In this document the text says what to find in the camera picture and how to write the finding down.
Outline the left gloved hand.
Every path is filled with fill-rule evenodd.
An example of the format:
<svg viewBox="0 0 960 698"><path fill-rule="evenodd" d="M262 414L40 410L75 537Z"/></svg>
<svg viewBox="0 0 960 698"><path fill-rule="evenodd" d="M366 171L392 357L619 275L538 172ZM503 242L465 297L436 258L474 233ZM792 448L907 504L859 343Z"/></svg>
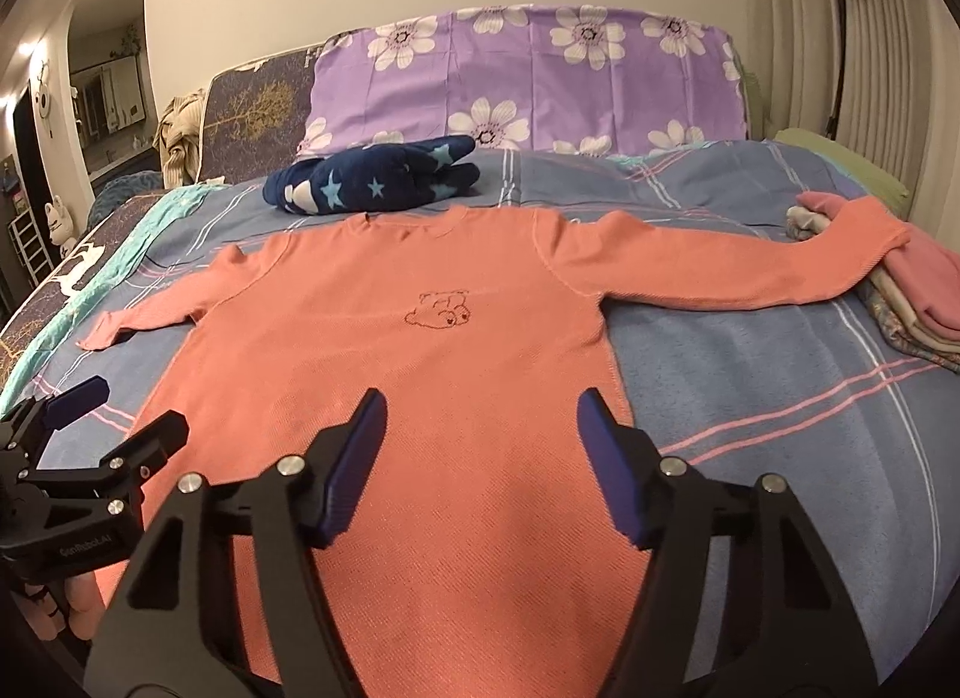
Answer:
<svg viewBox="0 0 960 698"><path fill-rule="evenodd" d="M93 573L68 578L64 600L55 599L47 586L32 584L11 597L41 641L53 641L65 630L82 641L91 641L106 610Z"/></svg>

